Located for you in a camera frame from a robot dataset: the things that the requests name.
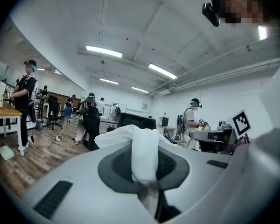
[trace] white pants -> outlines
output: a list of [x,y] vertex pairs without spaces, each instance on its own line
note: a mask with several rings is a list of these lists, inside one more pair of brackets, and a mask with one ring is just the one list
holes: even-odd
[[199,149],[199,142],[191,139],[189,135],[185,135],[184,133],[182,134],[182,138],[183,138],[183,148],[186,149],[195,149],[197,151],[200,151]]
[[75,137],[75,141],[76,142],[80,142],[83,139],[84,134],[85,134],[85,126],[84,126],[83,123],[81,123],[79,121],[78,129],[77,129],[77,134],[76,134],[76,137]]

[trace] camera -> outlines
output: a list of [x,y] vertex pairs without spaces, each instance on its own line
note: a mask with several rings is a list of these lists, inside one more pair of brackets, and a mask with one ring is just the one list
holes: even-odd
[[202,6],[202,14],[213,24],[218,27],[220,25],[220,18],[215,13],[215,9],[211,3],[205,2]]

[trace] black pants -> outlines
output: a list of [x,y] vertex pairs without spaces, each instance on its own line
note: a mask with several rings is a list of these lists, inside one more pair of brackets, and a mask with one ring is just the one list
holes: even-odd
[[22,146],[26,146],[28,143],[28,134],[27,134],[27,115],[28,115],[28,107],[26,109],[15,107],[18,111],[22,113],[21,116],[21,139]]

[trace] wooden table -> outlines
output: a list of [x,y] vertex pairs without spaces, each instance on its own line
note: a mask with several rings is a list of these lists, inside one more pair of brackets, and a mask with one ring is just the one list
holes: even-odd
[[0,119],[3,119],[4,136],[6,137],[5,119],[16,118],[20,153],[21,153],[21,156],[24,156],[24,150],[23,150],[22,139],[21,139],[21,115],[22,115],[22,113],[20,111],[13,108],[7,101],[3,101],[3,107],[0,108]]

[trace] wooden floor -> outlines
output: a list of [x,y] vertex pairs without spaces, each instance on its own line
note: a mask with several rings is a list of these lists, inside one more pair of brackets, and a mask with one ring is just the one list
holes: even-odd
[[35,142],[30,142],[29,147],[24,150],[23,157],[18,151],[16,134],[0,138],[0,147],[8,145],[15,154],[7,161],[0,157],[1,185],[15,195],[22,196],[27,188],[69,158],[89,152],[83,144],[76,145],[71,139],[76,136],[76,131],[77,123],[71,122],[68,126],[64,123],[64,131],[60,135],[62,141],[52,143],[54,137],[61,132],[60,127],[56,126],[55,132],[48,127],[44,127],[40,132],[34,130]]

